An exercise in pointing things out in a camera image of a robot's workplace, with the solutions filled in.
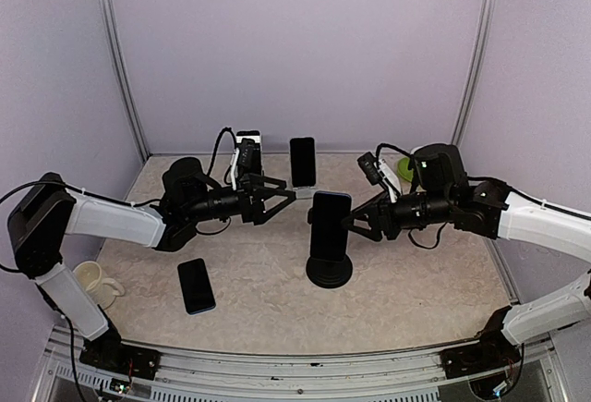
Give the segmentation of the black round-base stand front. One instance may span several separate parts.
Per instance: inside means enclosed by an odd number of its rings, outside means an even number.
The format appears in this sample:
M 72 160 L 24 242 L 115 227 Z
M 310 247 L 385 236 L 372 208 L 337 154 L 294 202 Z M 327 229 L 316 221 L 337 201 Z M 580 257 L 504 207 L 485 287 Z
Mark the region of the black round-base stand front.
M 308 223 L 311 234 L 311 208 L 308 211 Z M 345 285 L 351 278 L 353 264 L 346 254 L 340 262 L 328 262 L 308 257 L 306 273 L 308 279 L 316 286 L 322 288 L 337 288 Z

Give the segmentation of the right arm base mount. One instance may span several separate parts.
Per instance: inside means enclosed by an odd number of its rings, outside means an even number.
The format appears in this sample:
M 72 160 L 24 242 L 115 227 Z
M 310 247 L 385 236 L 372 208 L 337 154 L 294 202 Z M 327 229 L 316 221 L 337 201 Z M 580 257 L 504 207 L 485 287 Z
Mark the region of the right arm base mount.
M 509 342 L 501 333 L 501 324 L 488 323 L 475 344 L 443 349 L 441 364 L 447 379 L 488 372 L 517 363 L 522 359 L 521 348 Z

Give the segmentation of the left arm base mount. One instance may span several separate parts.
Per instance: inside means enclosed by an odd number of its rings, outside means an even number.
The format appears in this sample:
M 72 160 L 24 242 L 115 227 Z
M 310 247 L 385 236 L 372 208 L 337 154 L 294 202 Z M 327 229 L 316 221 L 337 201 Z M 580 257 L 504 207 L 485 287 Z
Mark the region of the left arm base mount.
M 92 341 L 84 340 L 80 362 L 100 370 L 153 381 L 161 353 L 124 343 L 112 321 L 108 319 L 107 322 L 108 329 L 104 334 Z

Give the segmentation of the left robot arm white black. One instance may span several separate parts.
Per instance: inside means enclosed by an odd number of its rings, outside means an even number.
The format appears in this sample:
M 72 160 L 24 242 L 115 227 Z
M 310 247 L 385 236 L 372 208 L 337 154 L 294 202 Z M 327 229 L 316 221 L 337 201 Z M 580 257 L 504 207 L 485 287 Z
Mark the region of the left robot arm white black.
M 206 173 L 198 158 L 178 159 L 163 173 L 163 196 L 149 206 L 105 198 L 48 172 L 22 185 L 27 193 L 7 218 L 13 271 L 32 280 L 85 340 L 94 341 L 91 350 L 106 367 L 123 368 L 128 347 L 111 335 L 116 330 L 103 309 L 65 266 L 64 237 L 123 240 L 175 252 L 198 234 L 201 222 L 238 215 L 245 224 L 263 225 L 296 195 L 285 181 L 263 175 L 261 156 L 258 132 L 237 133 L 227 186 Z

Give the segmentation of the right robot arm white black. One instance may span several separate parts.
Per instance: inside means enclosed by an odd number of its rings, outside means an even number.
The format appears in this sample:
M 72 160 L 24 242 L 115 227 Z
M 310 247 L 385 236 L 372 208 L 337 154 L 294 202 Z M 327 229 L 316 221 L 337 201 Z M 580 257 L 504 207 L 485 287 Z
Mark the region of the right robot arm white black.
M 403 194 L 378 152 L 357 160 L 369 183 L 382 192 L 356 207 L 343 228 L 373 241 L 395 240 L 402 231 L 451 224 L 481 237 L 516 240 L 590 260 L 590 215 L 532 198 L 494 177 L 471 177 L 459 149 L 433 143 L 408 153 L 411 189 Z M 509 345 L 579 323 L 590 316 L 590 274 L 526 304 L 497 310 L 472 352 L 475 364 L 494 367 Z

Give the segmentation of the black phone silver edge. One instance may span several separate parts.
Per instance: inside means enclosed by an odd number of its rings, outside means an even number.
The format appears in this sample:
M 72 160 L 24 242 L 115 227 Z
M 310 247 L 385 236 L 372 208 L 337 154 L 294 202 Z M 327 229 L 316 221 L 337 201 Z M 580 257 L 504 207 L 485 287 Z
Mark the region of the black phone silver edge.
M 291 180 L 294 188 L 316 185 L 316 151 L 312 137 L 289 141 Z

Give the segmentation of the white folding phone stand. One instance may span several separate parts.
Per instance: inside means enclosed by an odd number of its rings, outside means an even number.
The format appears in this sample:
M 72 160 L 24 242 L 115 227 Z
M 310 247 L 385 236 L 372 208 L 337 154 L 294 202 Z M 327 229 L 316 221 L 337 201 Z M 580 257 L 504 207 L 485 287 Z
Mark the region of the white folding phone stand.
M 308 200 L 313 198 L 318 188 L 316 186 L 292 187 L 292 191 L 295 193 L 297 200 Z

